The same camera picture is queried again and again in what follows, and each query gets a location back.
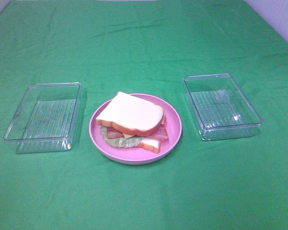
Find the green cloth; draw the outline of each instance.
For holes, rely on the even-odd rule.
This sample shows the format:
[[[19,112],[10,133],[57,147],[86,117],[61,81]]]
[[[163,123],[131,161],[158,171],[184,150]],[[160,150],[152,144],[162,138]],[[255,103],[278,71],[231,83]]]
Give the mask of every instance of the green cloth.
[[[264,123],[202,141],[182,79],[230,73]],[[2,136],[28,85],[83,84],[70,151],[15,154]],[[112,161],[88,133],[117,91],[181,116],[174,150]],[[0,230],[288,230],[288,43],[242,0],[12,1],[0,15]]]

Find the transparent box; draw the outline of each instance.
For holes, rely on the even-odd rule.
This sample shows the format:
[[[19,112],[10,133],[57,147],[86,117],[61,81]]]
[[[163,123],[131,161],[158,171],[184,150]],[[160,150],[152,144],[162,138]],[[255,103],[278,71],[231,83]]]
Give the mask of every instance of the transparent box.
[[[30,85],[3,136],[16,153],[70,150],[80,109],[81,83]]]
[[[202,140],[246,138],[259,133],[262,119],[231,75],[192,76],[183,83]]]

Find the container rim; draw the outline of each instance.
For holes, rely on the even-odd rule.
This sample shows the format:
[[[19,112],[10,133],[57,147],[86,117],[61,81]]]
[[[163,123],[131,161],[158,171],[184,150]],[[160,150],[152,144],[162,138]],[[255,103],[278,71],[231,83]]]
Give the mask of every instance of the container rim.
[[[22,108],[22,105],[29,93],[29,91],[31,89],[34,89],[34,88],[39,88],[39,87],[58,87],[58,86],[78,86],[78,91],[77,91],[77,96],[76,96],[76,103],[73,107],[73,111],[72,111],[72,121],[70,123],[70,126],[69,126],[69,131],[68,131],[68,134],[65,135],[65,136],[62,136],[62,137],[48,137],[48,138],[13,138],[13,139],[9,139],[8,138],[8,135],[12,129],[12,126],[16,120],[16,118],[18,117],[20,111],[21,111],[21,108]],[[74,120],[75,120],[75,116],[77,115],[77,109],[79,108],[79,103],[80,103],[80,94],[81,94],[81,88],[82,88],[82,84],[80,82],[64,82],[64,83],[40,83],[40,84],[34,84],[34,85],[29,85],[27,88],[26,88],[26,91],[16,109],[16,112],[14,113],[14,116],[12,117],[10,123],[9,123],[9,126],[3,136],[3,140],[4,142],[31,142],[31,141],[60,141],[60,140],[66,140],[70,137],[71,135],[71,132],[73,130],[73,127],[74,127]]]
[[[190,96],[191,92],[190,89],[187,85],[187,81],[189,80],[194,80],[194,79],[212,79],[212,78],[229,78],[232,83],[235,85],[235,87],[237,88],[237,90],[239,91],[239,93],[241,94],[241,96],[243,97],[243,99],[245,100],[245,102],[247,103],[248,107],[251,109],[251,111],[254,113],[254,115],[256,116],[258,122],[255,123],[248,123],[248,124],[237,124],[237,125],[229,125],[229,126],[217,126],[217,127],[207,127],[201,116],[200,113],[197,109],[197,106],[195,104],[195,101],[193,100],[193,98]],[[188,91],[188,94],[191,98],[192,104],[195,108],[197,117],[200,120],[201,123],[201,127],[205,130],[222,130],[222,129],[235,129],[235,128],[242,128],[242,127],[259,127],[262,125],[263,120],[260,118],[260,116],[258,115],[257,111],[254,109],[254,107],[252,106],[251,102],[248,100],[248,98],[246,97],[246,95],[244,94],[244,92],[242,91],[242,89],[240,88],[240,86],[238,85],[238,83],[234,80],[234,78],[229,74],[229,73],[221,73],[221,74],[209,74],[209,75],[197,75],[197,76],[189,76],[183,79],[184,85]]]

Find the bread slice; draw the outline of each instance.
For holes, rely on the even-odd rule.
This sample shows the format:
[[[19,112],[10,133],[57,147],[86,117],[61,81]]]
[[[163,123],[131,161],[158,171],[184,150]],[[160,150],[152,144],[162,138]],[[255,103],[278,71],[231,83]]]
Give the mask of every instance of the bread slice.
[[[154,133],[163,120],[164,111],[160,105],[118,92],[97,116],[96,123],[127,135],[145,137]]]
[[[159,127],[161,126],[161,125],[164,125],[165,124],[165,120],[166,120],[166,116],[165,116],[165,113],[163,113],[163,118],[162,118],[162,121],[161,121],[161,124],[159,125]],[[129,135],[129,134],[125,134],[125,133],[123,133],[123,136],[125,137],[125,138],[131,138],[131,137],[134,137],[135,135]]]
[[[161,141],[157,139],[144,138],[136,147],[142,148],[154,153],[160,152]]]

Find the pink plate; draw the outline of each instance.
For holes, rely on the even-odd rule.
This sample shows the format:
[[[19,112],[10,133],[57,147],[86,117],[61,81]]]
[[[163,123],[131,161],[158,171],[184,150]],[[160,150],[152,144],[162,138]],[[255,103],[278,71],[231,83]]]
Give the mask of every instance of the pink plate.
[[[103,140],[100,134],[100,126],[96,124],[95,120],[111,100],[103,103],[94,112],[89,127],[91,139],[102,154],[123,164],[147,164],[157,161],[166,156],[179,141],[182,130],[181,119],[174,107],[161,98],[142,93],[131,93],[131,95],[146,99],[164,108],[167,116],[165,126],[168,139],[162,141],[160,152],[156,154],[141,148],[116,148],[110,146]]]

